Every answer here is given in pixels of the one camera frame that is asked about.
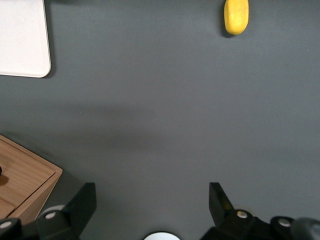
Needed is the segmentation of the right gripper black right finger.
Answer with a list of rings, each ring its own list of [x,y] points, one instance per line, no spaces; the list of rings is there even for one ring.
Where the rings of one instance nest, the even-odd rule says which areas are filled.
[[[208,206],[214,226],[203,240],[292,240],[290,227],[294,219],[273,217],[269,223],[244,209],[236,209],[218,182],[209,184]]]

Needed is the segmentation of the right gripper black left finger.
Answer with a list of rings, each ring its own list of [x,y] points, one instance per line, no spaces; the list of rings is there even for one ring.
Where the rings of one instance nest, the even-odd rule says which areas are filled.
[[[66,204],[46,209],[34,221],[0,220],[2,240],[79,240],[97,207],[96,185],[85,183]]]

